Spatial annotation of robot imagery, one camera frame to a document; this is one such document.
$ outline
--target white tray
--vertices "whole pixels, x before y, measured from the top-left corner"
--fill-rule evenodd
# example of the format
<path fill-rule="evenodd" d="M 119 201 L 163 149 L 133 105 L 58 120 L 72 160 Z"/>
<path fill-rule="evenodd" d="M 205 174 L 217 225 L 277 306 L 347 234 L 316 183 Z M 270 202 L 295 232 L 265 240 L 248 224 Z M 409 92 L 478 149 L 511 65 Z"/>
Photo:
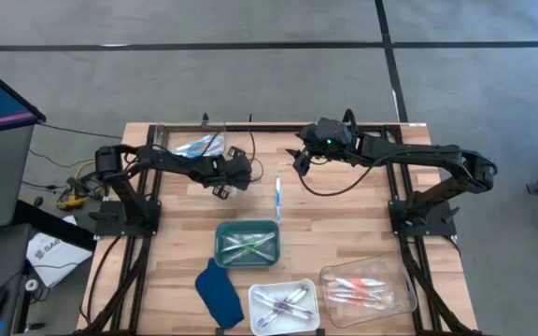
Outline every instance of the white tray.
<path fill-rule="evenodd" d="M 257 327 L 256 324 L 259 318 L 271 314 L 272 309 L 252 299 L 251 294 L 253 290 L 259 288 L 272 298 L 283 300 L 288 297 L 291 292 L 298 289 L 302 285 L 309 287 L 308 293 L 306 293 L 306 295 L 304 295 L 304 297 L 295 304 L 313 312 L 313 317 L 310 320 L 303 320 L 289 314 L 281 314 L 267 327 L 263 329 Z M 252 285 L 252 287 L 248 290 L 248 306 L 250 307 L 250 330 L 252 330 L 252 333 L 257 336 L 312 331 L 317 329 L 320 325 L 317 290 L 315 289 L 315 283 L 308 279 L 272 285 Z"/>

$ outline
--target white paper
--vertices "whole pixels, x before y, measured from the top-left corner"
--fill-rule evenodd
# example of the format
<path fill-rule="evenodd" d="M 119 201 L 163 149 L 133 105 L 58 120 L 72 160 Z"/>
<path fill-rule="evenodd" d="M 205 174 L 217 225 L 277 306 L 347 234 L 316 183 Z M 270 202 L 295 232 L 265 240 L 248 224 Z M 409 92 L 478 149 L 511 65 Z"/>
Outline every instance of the white paper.
<path fill-rule="evenodd" d="M 64 220 L 76 225 L 74 216 L 67 216 Z M 80 264 L 82 261 L 90 258 L 92 252 L 67 244 L 57 238 L 53 238 L 44 233 L 37 233 L 33 239 L 28 242 L 26 258 L 33 267 L 38 265 L 64 266 L 68 263 L 75 262 Z M 35 272 L 41 278 L 45 286 L 54 287 L 68 274 L 70 274 L 77 265 L 68 265 L 60 269 L 51 267 L 35 267 Z"/>

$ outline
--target teal tray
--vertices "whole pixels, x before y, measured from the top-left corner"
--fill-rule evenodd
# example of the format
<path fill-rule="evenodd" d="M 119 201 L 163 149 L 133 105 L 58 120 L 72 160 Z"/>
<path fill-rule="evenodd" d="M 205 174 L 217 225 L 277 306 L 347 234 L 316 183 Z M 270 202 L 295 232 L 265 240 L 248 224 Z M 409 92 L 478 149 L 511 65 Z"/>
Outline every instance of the teal tray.
<path fill-rule="evenodd" d="M 221 253 L 221 249 L 230 246 L 224 237 L 226 235 L 253 234 L 253 233 L 274 233 L 276 235 L 271 241 L 257 247 L 262 253 L 274 257 L 274 260 L 268 260 L 256 253 L 248 253 L 244 257 L 235 259 L 229 263 L 224 263 L 223 258 L 226 254 L 233 252 Z M 244 268 L 244 267 L 269 267 L 279 261 L 279 227 L 271 220 L 243 220 L 233 222 L 223 222 L 218 225 L 215 231 L 215 262 L 223 268 Z"/>

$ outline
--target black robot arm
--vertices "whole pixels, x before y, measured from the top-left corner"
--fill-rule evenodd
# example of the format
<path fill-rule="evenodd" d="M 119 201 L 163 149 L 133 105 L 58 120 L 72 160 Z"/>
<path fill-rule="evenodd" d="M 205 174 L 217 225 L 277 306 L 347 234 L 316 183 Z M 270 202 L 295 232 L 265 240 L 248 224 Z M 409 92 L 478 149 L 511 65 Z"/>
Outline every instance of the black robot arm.
<path fill-rule="evenodd" d="M 121 159 L 128 154 L 135 158 L 123 169 Z M 233 186 L 246 190 L 250 183 L 250 162 L 243 155 L 231 160 L 225 160 L 222 155 L 186 158 L 163 147 L 117 145 L 99 148 L 95 161 L 97 178 L 112 185 L 115 181 L 128 180 L 144 169 L 186 175 L 205 188 Z"/>
<path fill-rule="evenodd" d="M 317 124 L 304 127 L 297 136 L 304 141 L 304 149 L 288 152 L 295 158 L 294 169 L 306 175 L 312 158 L 343 161 L 352 166 L 367 168 L 388 162 L 441 167 L 452 176 L 426 191 L 414 191 L 408 196 L 405 211 L 408 218 L 424 218 L 431 208 L 462 194 L 480 193 L 493 188 L 497 167 L 475 151 L 456 145 L 428 146 L 391 143 L 382 137 L 356 131 L 352 111 L 344 121 L 321 118 Z"/>
<path fill-rule="evenodd" d="M 368 170 L 392 162 L 441 167 L 451 173 L 450 178 L 426 191 L 413 191 L 407 195 L 406 201 L 396 199 L 389 202 L 391 227 L 393 234 L 398 235 L 400 239 L 402 259 L 406 269 L 423 287 L 434 309 L 450 328 L 450 331 L 441 331 L 418 327 L 420 330 L 417 335 L 482 336 L 482 332 L 470 330 L 461 324 L 447 308 L 429 278 L 424 274 L 422 264 L 419 268 L 415 262 L 407 238 L 413 237 L 422 242 L 423 235 L 447 237 L 455 235 L 456 229 L 452 217 L 456 210 L 450 210 L 447 201 L 463 192 L 481 193 L 493 188 L 493 176 L 497 174 L 496 165 L 479 153 L 460 149 L 456 145 L 395 144 L 383 137 L 357 132 L 356 121 L 351 110 L 346 111 L 341 122 L 322 118 L 317 124 L 304 127 L 297 136 L 304 141 L 303 150 L 288 149 L 288 152 L 295 159 L 293 167 L 303 184 L 303 176 L 308 173 L 312 158 L 342 161 L 352 166 L 367 167 Z M 340 193 L 319 195 L 331 196 Z"/>
<path fill-rule="evenodd" d="M 186 175 L 203 187 L 213 187 L 213 194 L 226 199 L 226 187 L 246 190 L 250 183 L 250 162 L 242 150 L 234 150 L 226 160 L 222 155 L 186 158 L 161 146 L 131 147 L 116 145 L 100 147 L 95 153 L 96 176 L 110 186 L 119 202 L 103 202 L 99 212 L 90 213 L 97 221 L 97 235 L 155 235 L 159 225 L 161 202 L 147 199 L 135 190 L 130 179 L 147 169 Z M 132 160 L 124 167 L 128 155 Z"/>

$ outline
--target cable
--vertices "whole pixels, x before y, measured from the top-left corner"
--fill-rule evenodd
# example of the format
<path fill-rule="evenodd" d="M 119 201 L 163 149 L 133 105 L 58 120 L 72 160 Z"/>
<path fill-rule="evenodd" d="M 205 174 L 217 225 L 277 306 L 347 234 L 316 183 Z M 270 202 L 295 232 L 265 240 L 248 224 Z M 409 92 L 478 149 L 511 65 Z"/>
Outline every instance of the cable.
<path fill-rule="evenodd" d="M 250 183 L 252 183 L 252 182 L 257 182 L 257 181 L 260 180 L 261 177 L 265 174 L 265 167 L 262 166 L 261 161 L 260 161 L 259 159 L 257 159 L 257 158 L 254 158 L 254 159 L 252 159 L 250 162 L 252 163 L 253 161 L 258 162 L 259 165 L 261 166 L 261 174 L 260 174 L 257 178 L 255 178 L 255 179 L 251 179 L 251 180 L 250 180 Z"/>
<path fill-rule="evenodd" d="M 42 188 L 42 189 L 48 189 L 48 190 L 55 190 L 55 189 L 65 188 L 65 186 L 56 186 L 56 185 L 47 185 L 47 186 L 37 185 L 35 183 L 26 182 L 24 180 L 22 180 L 22 184 L 25 185 L 25 186 L 33 187 L 33 188 Z"/>
<path fill-rule="evenodd" d="M 314 162 L 314 161 L 311 160 L 310 162 L 313 163 L 314 165 L 323 165 L 323 164 L 329 162 L 329 160 L 325 160 L 323 162 Z"/>
<path fill-rule="evenodd" d="M 432 150 L 420 150 L 420 151 L 416 151 L 416 150 L 402 150 L 402 151 L 397 151 L 397 152 L 393 152 L 393 153 L 390 153 L 390 154 L 386 154 L 386 155 L 383 155 L 377 159 L 375 159 L 370 165 L 369 167 L 367 168 L 366 172 L 362 173 L 361 177 L 359 177 L 358 180 L 356 180 L 354 183 L 352 183 L 350 186 L 346 187 L 345 189 L 342 189 L 342 190 L 339 190 L 339 191 L 336 191 L 336 192 L 329 192 L 329 193 L 321 193 L 321 192 L 316 192 L 314 190 L 312 190 L 310 187 L 308 187 L 308 185 L 306 184 L 306 182 L 304 182 L 304 179 L 303 179 L 303 176 L 298 174 L 298 177 L 300 178 L 300 182 L 303 184 L 304 188 L 306 190 L 308 190 L 308 192 L 312 193 L 313 195 L 315 196 L 320 196 L 320 197 L 331 197 L 331 196 L 337 196 L 337 195 L 341 195 L 345 192 L 348 192 L 350 190 L 352 190 L 354 187 L 358 186 L 358 184 L 371 172 L 371 170 L 373 168 L 375 168 L 379 163 L 383 162 L 384 160 L 387 160 L 391 157 L 394 157 L 396 155 L 400 155 L 400 154 L 409 154 L 409 153 L 433 153 L 434 151 Z M 437 153 L 458 153 L 458 152 L 461 152 L 459 150 L 448 150 L 448 151 L 437 151 Z M 360 160 L 364 160 L 363 157 L 361 156 L 358 156 L 358 155 L 354 155 L 355 157 L 357 157 L 358 159 Z"/>
<path fill-rule="evenodd" d="M 53 265 L 33 265 L 32 267 L 33 268 L 37 268 L 37 267 L 47 267 L 47 268 L 54 268 L 54 269 L 62 269 L 62 268 L 65 268 L 65 267 L 68 267 L 68 266 L 72 266 L 72 265 L 76 265 L 78 266 L 80 263 L 79 262 L 69 262 L 69 263 L 66 263 L 65 265 L 62 265 L 62 266 L 53 266 Z M 16 275 L 19 275 L 19 274 L 22 274 L 24 273 L 24 267 L 22 267 L 22 269 L 14 274 L 12 274 L 8 280 L 1 286 L 1 287 L 7 287 L 7 284 L 11 281 L 11 279 L 13 279 L 14 277 L 16 277 Z"/>
<path fill-rule="evenodd" d="M 37 187 L 33 187 L 33 186 L 29 186 L 29 185 L 25 185 L 25 184 L 22 184 L 22 185 L 25 186 L 25 187 L 28 188 L 28 189 L 37 190 L 37 191 L 46 191 L 46 192 L 50 192 L 50 193 L 52 193 L 53 195 L 57 195 L 57 191 L 55 191 L 55 190 L 51 190 L 51 189 L 42 189 L 42 188 L 37 188 Z"/>
<path fill-rule="evenodd" d="M 262 162 L 256 158 L 257 145 L 256 145 L 256 142 L 254 141 L 254 135 L 252 134 L 252 131 L 248 131 L 248 133 L 250 134 L 250 141 L 252 141 L 252 158 L 249 160 L 250 164 L 252 164 L 253 161 L 256 161 L 261 166 L 261 174 L 257 178 L 251 179 L 250 183 L 252 183 L 252 182 L 257 182 L 262 178 L 262 176 L 265 174 L 265 167 L 262 165 Z"/>
<path fill-rule="evenodd" d="M 209 148 L 213 144 L 213 141 L 215 141 L 215 138 L 217 138 L 220 134 L 221 134 L 221 132 L 215 132 L 215 134 L 213 134 L 213 137 L 211 138 L 211 141 L 209 141 L 206 144 L 205 149 L 203 149 L 203 152 L 199 156 L 204 156 L 205 155 L 205 153 L 209 150 Z"/>
<path fill-rule="evenodd" d="M 61 164 L 59 162 L 56 162 L 54 160 L 52 160 L 50 157 L 48 157 L 47 155 L 43 155 L 43 154 L 38 154 L 36 152 L 34 152 L 32 149 L 28 148 L 28 151 L 33 154 L 34 156 L 38 157 L 38 158 L 43 158 L 53 164 L 55 164 L 56 166 L 59 166 L 59 167 L 62 167 L 62 168 L 72 168 L 74 167 L 75 165 L 77 164 L 81 164 L 83 162 L 88 162 L 88 161 L 92 161 L 92 159 L 87 159 L 87 160 L 80 160 L 80 161 L 77 161 L 77 162 L 74 162 L 72 164 Z"/>
<path fill-rule="evenodd" d="M 87 326 L 89 326 L 92 322 L 91 322 L 91 320 L 84 314 L 84 312 L 82 311 L 82 305 L 80 305 L 80 306 L 78 307 L 78 312 L 80 313 L 80 315 L 81 315 L 82 317 L 84 317 L 84 320 L 86 321 Z"/>
<path fill-rule="evenodd" d="M 105 260 L 107 259 L 107 256 L 109 255 L 109 252 L 111 252 L 111 249 L 113 246 L 120 240 L 121 236 L 116 237 L 116 239 L 111 242 L 111 245 L 107 248 L 105 253 L 103 254 L 103 257 L 101 258 L 101 262 L 99 262 L 99 265 L 97 266 L 97 270 L 94 272 L 94 277 L 92 278 L 91 283 L 91 290 L 89 290 L 89 300 L 86 303 L 86 320 L 91 321 L 91 303 L 92 303 L 92 295 L 94 294 L 94 287 L 97 283 L 97 278 L 99 277 L 99 273 L 101 272 L 101 269 L 103 268 L 103 264 L 105 263 Z"/>
<path fill-rule="evenodd" d="M 94 177 L 96 177 L 96 172 L 90 172 L 84 176 L 80 176 L 84 168 L 86 168 L 87 166 L 91 164 L 94 164 L 94 160 L 88 160 L 88 161 L 83 162 L 77 168 L 74 174 L 74 180 L 76 180 L 79 184 L 81 184 L 83 188 L 88 189 L 90 193 L 87 193 L 87 194 L 78 193 L 77 189 L 73 188 L 73 186 L 70 186 L 66 188 L 64 192 L 62 192 L 60 197 L 57 199 L 57 202 L 47 202 L 47 203 L 55 205 L 58 209 L 62 211 L 70 211 L 74 209 L 75 207 L 82 206 L 89 199 L 99 200 L 101 197 L 97 197 L 96 195 L 94 195 L 94 193 L 98 192 L 99 189 L 103 189 L 104 194 L 106 194 L 105 186 L 101 182 L 93 179 Z M 89 182 L 95 182 L 99 185 L 99 187 L 91 189 L 87 185 Z M 64 201 L 65 196 L 69 196 L 67 201 Z"/>
<path fill-rule="evenodd" d="M 252 158 L 250 159 L 250 162 L 253 162 L 255 159 L 255 155 L 257 154 L 257 144 L 254 141 L 254 135 L 252 135 L 252 131 L 248 131 L 248 133 L 250 134 L 250 141 L 252 141 Z"/>
<path fill-rule="evenodd" d="M 54 129 L 54 130 L 60 130 L 60 131 L 66 131 L 66 132 L 71 132 L 71 133 L 78 133 L 78 134 L 86 134 L 86 135 L 92 135 L 92 136 L 101 136 L 101 137 L 106 137 L 106 138 L 109 138 L 109 139 L 120 139 L 121 140 L 120 136 L 115 136 L 115 135 L 78 131 L 78 130 L 67 129 L 67 128 L 64 128 L 64 127 L 51 126 L 51 125 L 48 125 L 48 124 L 38 124 L 38 125 L 41 125 L 41 126 L 44 126 L 44 127 L 49 127 L 51 129 Z"/>
<path fill-rule="evenodd" d="M 45 302 L 49 298 L 50 293 L 51 293 L 51 288 L 49 287 L 38 288 L 37 290 L 31 293 L 30 304 Z"/>

